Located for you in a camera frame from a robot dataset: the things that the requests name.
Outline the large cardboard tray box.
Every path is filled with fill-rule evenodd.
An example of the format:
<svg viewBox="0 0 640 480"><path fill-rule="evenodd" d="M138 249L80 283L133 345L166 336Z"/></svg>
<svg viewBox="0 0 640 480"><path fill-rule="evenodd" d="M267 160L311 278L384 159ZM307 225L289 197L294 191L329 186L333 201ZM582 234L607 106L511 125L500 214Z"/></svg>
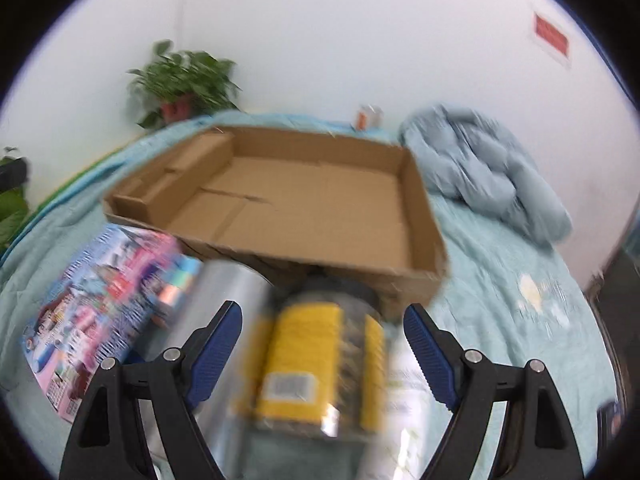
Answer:
<svg viewBox="0 0 640 480"><path fill-rule="evenodd" d="M110 220L167 232L193 255L292 284L313 270L373 288L394 320L449 271L416 160L401 146L258 127L209 128L117 182Z"/></svg>

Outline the white spray bottle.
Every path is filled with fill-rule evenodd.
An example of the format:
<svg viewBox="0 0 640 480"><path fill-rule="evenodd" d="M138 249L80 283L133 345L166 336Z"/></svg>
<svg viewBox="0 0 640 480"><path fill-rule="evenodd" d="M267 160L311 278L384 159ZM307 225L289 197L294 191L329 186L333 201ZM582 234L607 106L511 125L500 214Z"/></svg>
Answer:
<svg viewBox="0 0 640 480"><path fill-rule="evenodd" d="M407 341L390 355L385 408L388 478L419 479L430 460L427 443L435 399Z"/></svg>

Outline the silver metal tin can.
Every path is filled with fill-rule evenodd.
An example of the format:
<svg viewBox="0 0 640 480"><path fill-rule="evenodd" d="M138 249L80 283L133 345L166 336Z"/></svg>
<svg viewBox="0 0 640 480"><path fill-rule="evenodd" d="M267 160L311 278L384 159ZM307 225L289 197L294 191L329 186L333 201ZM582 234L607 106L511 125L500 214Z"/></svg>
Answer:
<svg viewBox="0 0 640 480"><path fill-rule="evenodd" d="M209 452L228 479L241 477L245 433L274 320L273 286L245 264L181 256L160 284L149 288L152 322L138 342L145 360L181 348L230 308L188 369L186 406L200 427Z"/></svg>

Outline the colourful board game box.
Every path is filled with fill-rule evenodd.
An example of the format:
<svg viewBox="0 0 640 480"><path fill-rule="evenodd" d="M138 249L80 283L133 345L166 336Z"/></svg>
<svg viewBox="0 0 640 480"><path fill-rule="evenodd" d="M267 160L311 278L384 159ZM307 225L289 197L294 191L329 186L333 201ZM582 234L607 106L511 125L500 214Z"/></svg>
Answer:
<svg viewBox="0 0 640 480"><path fill-rule="evenodd" d="M201 268L169 234L104 226L23 333L24 356L53 411L74 420L102 361L126 359L149 323L168 327Z"/></svg>

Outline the light blue puffer jacket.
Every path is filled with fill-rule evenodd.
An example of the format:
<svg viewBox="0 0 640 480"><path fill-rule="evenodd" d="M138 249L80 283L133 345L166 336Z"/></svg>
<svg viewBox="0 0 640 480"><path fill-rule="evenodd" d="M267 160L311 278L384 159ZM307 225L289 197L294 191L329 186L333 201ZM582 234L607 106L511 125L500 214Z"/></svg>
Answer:
<svg viewBox="0 0 640 480"><path fill-rule="evenodd" d="M495 119L438 104L409 116L399 140L429 191L460 200L539 246L562 242L572 232L570 214L533 157Z"/></svg>

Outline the red wall notice sign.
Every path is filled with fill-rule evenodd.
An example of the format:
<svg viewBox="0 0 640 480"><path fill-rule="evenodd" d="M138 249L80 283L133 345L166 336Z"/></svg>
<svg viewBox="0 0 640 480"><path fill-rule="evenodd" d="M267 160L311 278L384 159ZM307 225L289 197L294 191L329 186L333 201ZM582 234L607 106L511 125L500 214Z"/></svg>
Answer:
<svg viewBox="0 0 640 480"><path fill-rule="evenodd" d="M556 62L570 67L570 38L544 15L534 11L530 38Z"/></svg>

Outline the green plant at left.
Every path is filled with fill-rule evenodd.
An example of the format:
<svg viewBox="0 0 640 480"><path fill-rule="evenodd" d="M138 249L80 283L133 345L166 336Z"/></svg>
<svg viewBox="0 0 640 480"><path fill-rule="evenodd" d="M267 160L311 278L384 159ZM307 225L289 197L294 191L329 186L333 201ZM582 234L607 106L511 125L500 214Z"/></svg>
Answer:
<svg viewBox="0 0 640 480"><path fill-rule="evenodd" d="M0 170L0 246L4 254L29 213L25 197L29 163L17 148L5 146L1 150Z"/></svg>

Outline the dark phone with orange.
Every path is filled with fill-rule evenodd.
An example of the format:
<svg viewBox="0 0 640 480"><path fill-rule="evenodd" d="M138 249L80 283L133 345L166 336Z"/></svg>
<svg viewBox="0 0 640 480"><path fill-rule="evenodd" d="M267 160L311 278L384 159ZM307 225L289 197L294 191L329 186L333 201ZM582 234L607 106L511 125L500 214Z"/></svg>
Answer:
<svg viewBox="0 0 640 480"><path fill-rule="evenodd" d="M624 410L620 402L612 400L601 405L597 412L597 419L599 444L608 446L623 425Z"/></svg>

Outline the potted plant red pot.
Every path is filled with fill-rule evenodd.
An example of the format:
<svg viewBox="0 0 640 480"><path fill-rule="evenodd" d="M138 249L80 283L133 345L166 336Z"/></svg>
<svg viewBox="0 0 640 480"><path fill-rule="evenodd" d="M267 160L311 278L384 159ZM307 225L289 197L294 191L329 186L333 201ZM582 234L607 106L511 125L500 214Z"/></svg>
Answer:
<svg viewBox="0 0 640 480"><path fill-rule="evenodd" d="M153 44L152 58L127 74L130 94L142 107L138 126L156 130L198 115L235 110L240 87L235 62L202 50L177 50L170 40Z"/></svg>

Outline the small orange label jar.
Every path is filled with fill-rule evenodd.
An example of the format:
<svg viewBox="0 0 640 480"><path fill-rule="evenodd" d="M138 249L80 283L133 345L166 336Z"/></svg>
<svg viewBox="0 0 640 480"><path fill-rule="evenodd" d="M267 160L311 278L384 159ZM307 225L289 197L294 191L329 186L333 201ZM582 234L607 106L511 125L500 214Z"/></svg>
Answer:
<svg viewBox="0 0 640 480"><path fill-rule="evenodd" d="M354 128L358 131L379 129L383 122L382 108L376 105L361 105L357 112Z"/></svg>

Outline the yellow label tea jar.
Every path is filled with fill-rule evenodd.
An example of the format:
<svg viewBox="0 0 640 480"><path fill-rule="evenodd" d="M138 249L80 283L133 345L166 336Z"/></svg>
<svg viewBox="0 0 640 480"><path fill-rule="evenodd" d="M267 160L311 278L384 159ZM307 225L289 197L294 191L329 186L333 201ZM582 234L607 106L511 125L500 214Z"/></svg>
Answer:
<svg viewBox="0 0 640 480"><path fill-rule="evenodd" d="M314 274L291 290L268 338L250 418L289 436L367 441L381 431L381 300L352 278Z"/></svg>

